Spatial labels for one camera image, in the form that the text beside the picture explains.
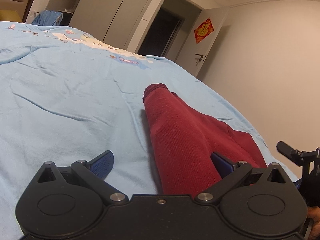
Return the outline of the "right hand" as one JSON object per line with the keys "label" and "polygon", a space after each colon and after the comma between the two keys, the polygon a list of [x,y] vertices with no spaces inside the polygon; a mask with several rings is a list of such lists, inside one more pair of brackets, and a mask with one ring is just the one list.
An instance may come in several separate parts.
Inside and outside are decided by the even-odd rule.
{"label": "right hand", "polygon": [[317,206],[308,207],[308,218],[313,221],[309,239],[319,239],[320,234],[320,208]]}

